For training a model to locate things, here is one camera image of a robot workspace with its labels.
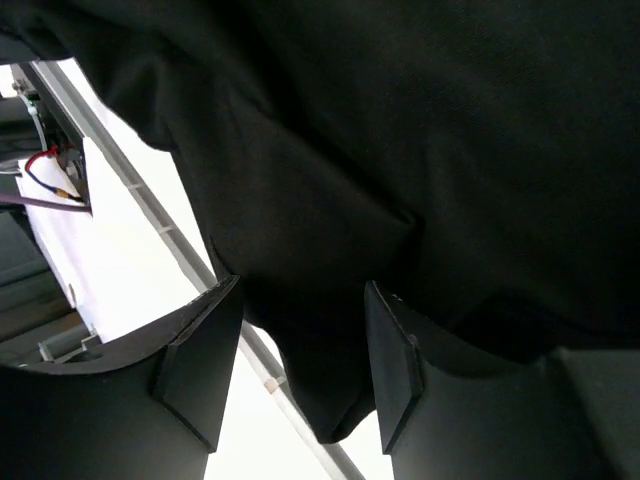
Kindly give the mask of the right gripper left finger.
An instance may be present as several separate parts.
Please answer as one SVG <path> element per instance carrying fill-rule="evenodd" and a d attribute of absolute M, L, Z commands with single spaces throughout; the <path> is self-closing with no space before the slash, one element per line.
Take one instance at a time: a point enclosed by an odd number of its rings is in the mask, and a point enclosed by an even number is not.
<path fill-rule="evenodd" d="M 1 475 L 200 479 L 218 445 L 243 317 L 231 276 L 77 360 L 1 370 Z"/>

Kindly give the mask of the black skirt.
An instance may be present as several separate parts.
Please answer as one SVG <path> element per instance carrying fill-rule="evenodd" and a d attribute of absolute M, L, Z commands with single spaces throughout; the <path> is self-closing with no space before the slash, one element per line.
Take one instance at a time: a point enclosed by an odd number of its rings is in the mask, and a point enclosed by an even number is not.
<path fill-rule="evenodd" d="M 5 1 L 169 152 L 318 441 L 373 410 L 376 282 L 513 359 L 639 342 L 635 1 Z"/>

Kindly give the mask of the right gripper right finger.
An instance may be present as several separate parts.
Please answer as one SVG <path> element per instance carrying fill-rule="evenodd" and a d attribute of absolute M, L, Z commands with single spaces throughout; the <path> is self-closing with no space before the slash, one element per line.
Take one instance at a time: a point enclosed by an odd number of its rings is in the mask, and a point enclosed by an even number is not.
<path fill-rule="evenodd" d="M 369 283 L 382 450 L 398 479 L 635 479 L 639 352 L 557 349 L 520 364 Z"/>

